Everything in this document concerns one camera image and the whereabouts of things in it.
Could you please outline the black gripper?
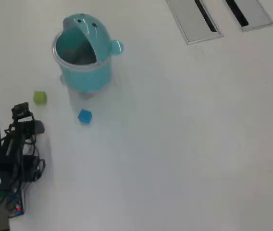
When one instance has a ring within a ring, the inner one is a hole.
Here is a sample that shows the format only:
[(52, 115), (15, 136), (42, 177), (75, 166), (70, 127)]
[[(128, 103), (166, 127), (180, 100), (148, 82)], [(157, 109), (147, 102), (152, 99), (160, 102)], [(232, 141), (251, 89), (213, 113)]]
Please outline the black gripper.
[(35, 121), (33, 115), (30, 115), (29, 118), (30, 120), (28, 121), (13, 121), (15, 130), (20, 133), (22, 137), (25, 139), (30, 139), (35, 137), (36, 134), (45, 133), (45, 126), (42, 121)]

